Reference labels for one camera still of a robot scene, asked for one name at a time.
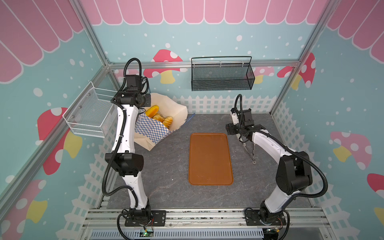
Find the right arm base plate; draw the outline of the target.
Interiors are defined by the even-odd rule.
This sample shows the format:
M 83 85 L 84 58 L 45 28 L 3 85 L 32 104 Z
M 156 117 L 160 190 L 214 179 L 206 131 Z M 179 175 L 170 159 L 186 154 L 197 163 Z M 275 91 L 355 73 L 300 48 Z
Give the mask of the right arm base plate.
M 282 227 L 287 224 L 284 212 L 270 213 L 267 209 L 252 209 L 244 210 L 247 226 L 278 226 Z

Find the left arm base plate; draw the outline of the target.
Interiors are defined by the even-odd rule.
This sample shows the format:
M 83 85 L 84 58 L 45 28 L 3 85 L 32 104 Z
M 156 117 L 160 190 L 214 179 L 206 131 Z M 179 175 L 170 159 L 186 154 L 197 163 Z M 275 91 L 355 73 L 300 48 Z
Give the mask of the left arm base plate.
M 164 227 L 166 215 L 166 211 L 134 210 L 133 213 L 128 214 L 125 227 Z

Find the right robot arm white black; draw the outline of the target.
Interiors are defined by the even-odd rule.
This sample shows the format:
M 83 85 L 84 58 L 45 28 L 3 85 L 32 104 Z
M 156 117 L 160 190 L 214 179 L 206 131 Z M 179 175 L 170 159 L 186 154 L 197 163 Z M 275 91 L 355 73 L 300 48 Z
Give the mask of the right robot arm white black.
M 262 201 L 259 210 L 245 210 L 245 217 L 250 225 L 272 225 L 286 216 L 286 207 L 296 198 L 319 198 L 329 188 L 326 175 L 311 162 L 306 152 L 297 152 L 276 137 L 262 125 L 256 125 L 251 109 L 244 109 L 243 96 L 237 95 L 231 109 L 232 122 L 226 125 L 228 135 L 235 135 L 239 142 L 253 143 L 262 148 L 278 164 L 276 172 L 277 186 L 268 198 Z M 323 187 L 315 194 L 305 194 L 304 190 L 313 184 L 312 171 L 320 176 Z

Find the checkered paper bag blue handles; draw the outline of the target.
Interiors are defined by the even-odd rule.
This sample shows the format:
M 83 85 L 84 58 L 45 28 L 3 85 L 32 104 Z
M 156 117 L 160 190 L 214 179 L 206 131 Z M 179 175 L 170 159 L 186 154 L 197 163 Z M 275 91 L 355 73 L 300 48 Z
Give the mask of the checkered paper bag blue handles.
M 188 119 L 186 106 L 157 93 L 151 94 L 151 106 L 138 116 L 134 142 L 150 151 L 161 140 L 178 130 Z

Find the yellow fake croissant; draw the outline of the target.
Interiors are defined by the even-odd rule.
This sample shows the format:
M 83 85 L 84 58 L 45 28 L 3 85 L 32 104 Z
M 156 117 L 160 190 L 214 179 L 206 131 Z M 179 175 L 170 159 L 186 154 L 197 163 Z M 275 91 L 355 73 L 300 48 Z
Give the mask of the yellow fake croissant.
M 163 125 L 164 125 L 167 129 L 170 128 L 170 126 L 172 125 L 172 123 L 173 123 L 173 118 L 172 118 L 172 117 L 166 117 L 166 118 L 164 119 L 164 121 L 163 121 Z

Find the ridged yellow fake bread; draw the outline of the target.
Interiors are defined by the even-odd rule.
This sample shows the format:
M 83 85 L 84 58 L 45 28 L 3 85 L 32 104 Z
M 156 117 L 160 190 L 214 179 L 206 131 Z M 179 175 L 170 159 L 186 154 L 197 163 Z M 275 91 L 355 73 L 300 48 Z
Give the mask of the ridged yellow fake bread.
M 150 107 L 148 110 L 146 110 L 146 115 L 149 118 L 153 118 L 158 113 L 158 111 L 159 111 L 159 106 L 154 105 Z

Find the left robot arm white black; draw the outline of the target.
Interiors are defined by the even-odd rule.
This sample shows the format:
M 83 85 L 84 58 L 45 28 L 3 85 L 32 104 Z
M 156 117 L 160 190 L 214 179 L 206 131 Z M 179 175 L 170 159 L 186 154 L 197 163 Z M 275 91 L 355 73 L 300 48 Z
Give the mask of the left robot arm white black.
M 122 211 L 121 216 L 135 224 L 145 226 L 152 220 L 149 199 L 144 191 L 142 170 L 144 157 L 135 153 L 135 126 L 144 107 L 151 103 L 149 81 L 141 73 L 127 75 L 126 71 L 132 62 L 137 62 L 142 69 L 141 61 L 131 58 L 124 67 L 123 84 L 112 97 L 111 103 L 117 109 L 118 132 L 111 153 L 105 155 L 107 168 L 102 180 L 102 193 L 111 196 L 120 190 L 127 189 L 130 193 L 130 208 Z M 116 171 L 125 181 L 125 185 L 114 190 L 107 190 L 110 170 Z

